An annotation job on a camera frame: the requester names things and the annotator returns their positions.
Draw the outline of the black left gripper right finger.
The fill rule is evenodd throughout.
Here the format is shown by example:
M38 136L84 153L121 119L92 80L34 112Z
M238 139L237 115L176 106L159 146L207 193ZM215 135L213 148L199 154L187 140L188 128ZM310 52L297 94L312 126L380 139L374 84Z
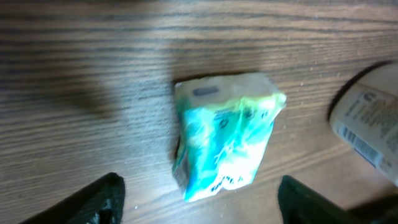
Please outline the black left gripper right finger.
M284 224L363 222L289 175L282 177L277 199Z

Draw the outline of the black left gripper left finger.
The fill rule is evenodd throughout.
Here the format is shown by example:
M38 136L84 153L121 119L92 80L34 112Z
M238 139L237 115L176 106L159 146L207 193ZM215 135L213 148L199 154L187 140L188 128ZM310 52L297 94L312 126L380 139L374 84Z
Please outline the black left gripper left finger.
M121 224L126 187L110 172L22 224Z

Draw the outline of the teal white tissue pack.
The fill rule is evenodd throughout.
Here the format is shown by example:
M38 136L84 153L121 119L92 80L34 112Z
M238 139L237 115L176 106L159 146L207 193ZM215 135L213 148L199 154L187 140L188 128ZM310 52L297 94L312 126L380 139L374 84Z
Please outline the teal white tissue pack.
M262 72L176 83L180 141L172 174L184 201L251 184L286 101Z

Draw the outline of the green lid white jar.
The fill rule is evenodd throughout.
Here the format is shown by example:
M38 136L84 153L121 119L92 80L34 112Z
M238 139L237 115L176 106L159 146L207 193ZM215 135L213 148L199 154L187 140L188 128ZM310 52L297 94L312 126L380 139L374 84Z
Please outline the green lid white jar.
M397 185L397 62L365 68L337 92L328 111L333 132Z

